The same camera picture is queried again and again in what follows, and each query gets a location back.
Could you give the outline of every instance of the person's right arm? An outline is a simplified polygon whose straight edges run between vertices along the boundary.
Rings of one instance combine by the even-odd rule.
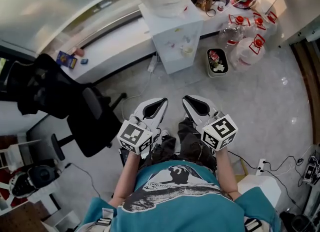
[[[220,187],[235,201],[241,194],[232,168],[226,147],[216,152],[217,177]]]

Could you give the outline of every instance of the teal t-shirt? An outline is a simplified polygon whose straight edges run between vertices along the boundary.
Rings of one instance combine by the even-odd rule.
[[[101,218],[102,208],[113,207],[94,199],[83,224]],[[134,192],[114,209],[110,231],[244,232],[245,217],[280,231],[279,218],[260,188],[234,202],[206,167],[167,161],[138,173]]]

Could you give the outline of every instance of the black office chair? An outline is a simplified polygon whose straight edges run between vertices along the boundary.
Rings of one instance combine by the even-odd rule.
[[[111,147],[121,122],[113,113],[120,97],[109,106],[111,99],[104,97],[92,84],[72,80],[47,54],[41,54],[31,65],[14,63],[7,80],[7,91],[18,97],[18,109],[24,114],[38,110],[67,122],[72,135],[58,140],[52,134],[54,150],[60,160],[65,159],[61,147],[75,140],[86,157],[104,147]]]

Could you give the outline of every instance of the person's left arm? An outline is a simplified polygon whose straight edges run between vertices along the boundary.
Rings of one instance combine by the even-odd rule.
[[[134,191],[139,161],[140,155],[129,152],[123,171],[116,185],[113,198],[108,202],[109,205],[117,208]]]

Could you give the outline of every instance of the electrical socket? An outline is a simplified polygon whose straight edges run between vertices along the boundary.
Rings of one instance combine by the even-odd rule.
[[[261,174],[260,170],[263,170],[263,169],[264,169],[264,166],[265,166],[264,161],[266,161],[265,158],[260,158],[259,164],[258,164],[258,166],[257,166],[257,168],[260,167],[260,169],[256,170],[255,175],[259,176],[259,175]]]
[[[157,61],[158,61],[158,57],[156,55],[154,55],[152,58],[151,58],[151,62],[148,66],[148,71],[149,72],[153,72],[155,70],[155,67],[156,67],[156,64],[157,64]]]

